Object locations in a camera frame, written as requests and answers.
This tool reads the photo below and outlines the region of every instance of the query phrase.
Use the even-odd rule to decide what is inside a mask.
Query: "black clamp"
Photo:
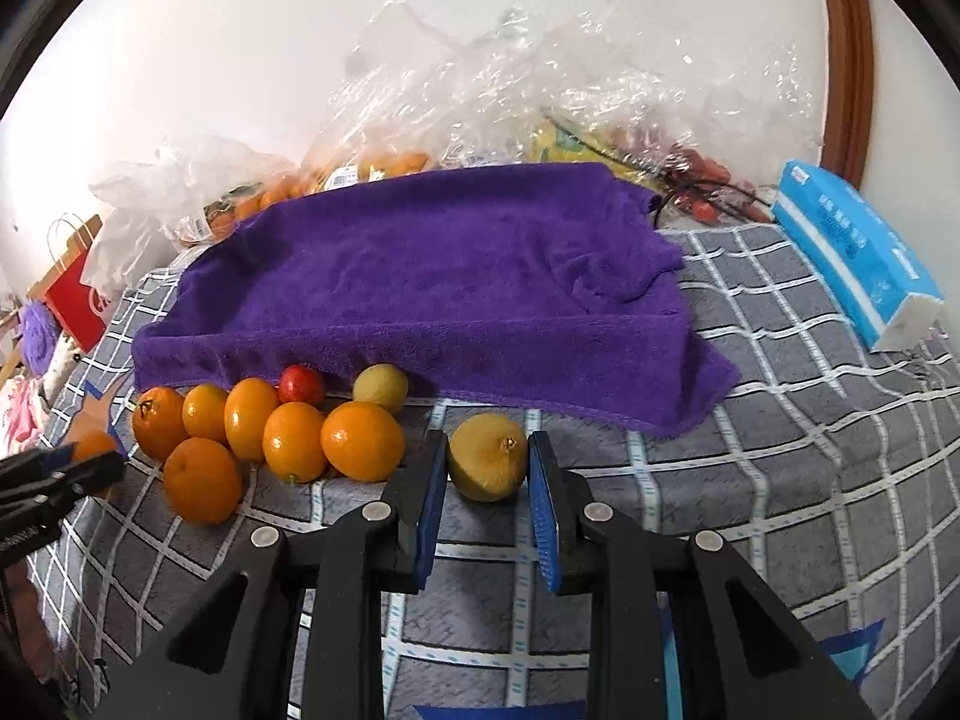
[[[285,718],[306,589],[315,589],[301,720],[383,718],[381,592],[433,567],[448,442],[426,434],[378,501],[329,528],[258,528],[128,668],[96,720]]]
[[[0,696],[10,717],[59,720],[64,714],[22,659],[6,569],[59,541],[61,519],[80,498],[120,481],[126,469],[117,452],[70,464],[73,449],[31,449],[0,460]]]
[[[0,568],[61,536],[61,519],[77,501],[118,482],[126,460],[107,452],[70,464],[73,445],[32,449],[0,461]]]
[[[774,591],[714,531],[643,530],[594,501],[531,435],[530,506],[541,575],[592,594],[587,720],[666,720],[658,592],[674,626],[685,720],[870,720],[872,712]]]

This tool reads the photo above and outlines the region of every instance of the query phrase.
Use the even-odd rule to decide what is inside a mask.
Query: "plastic bag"
[[[154,162],[115,163],[102,175],[90,183],[98,199],[157,220],[168,238],[186,247],[222,240],[232,232],[241,204],[247,204],[250,215],[252,199],[257,198],[258,208],[267,189],[280,181],[288,187],[299,180],[286,158],[260,154],[219,136],[162,146]],[[136,234],[145,232],[138,226]]]
[[[461,45],[388,2],[347,57],[304,170],[320,191],[418,170],[597,161],[702,223],[769,220],[755,188],[817,145],[794,50],[695,89],[637,54],[590,14],[546,29],[512,9]],[[760,80],[753,97],[737,85],[748,76]]]
[[[105,220],[90,245],[80,283],[114,303],[155,268],[169,265],[176,247],[157,218],[118,208]]]

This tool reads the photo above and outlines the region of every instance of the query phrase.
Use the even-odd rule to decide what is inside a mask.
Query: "red paper bag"
[[[97,346],[107,329],[103,319],[107,306],[96,290],[80,284],[86,255],[86,250],[80,252],[73,262],[66,266],[64,272],[47,289],[43,299],[64,330],[77,340],[83,351],[89,352]]]

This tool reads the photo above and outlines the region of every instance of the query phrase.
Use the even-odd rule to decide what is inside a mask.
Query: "metal screw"
[[[694,536],[693,542],[707,552],[719,552],[723,546],[723,536],[717,531],[700,531]]]
[[[256,547],[272,547],[280,539],[280,531],[272,525],[264,525],[250,534],[250,541]]]
[[[584,506],[584,517],[587,517],[590,522],[607,522],[613,519],[613,509],[605,503],[594,501]]]
[[[380,522],[381,519],[390,517],[390,512],[392,512],[392,509],[389,503],[373,501],[363,507],[363,519],[366,519],[367,522]]]

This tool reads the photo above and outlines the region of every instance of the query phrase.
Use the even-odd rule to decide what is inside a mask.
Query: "pink fabric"
[[[0,391],[0,457],[16,455],[43,432],[40,379],[14,376]]]

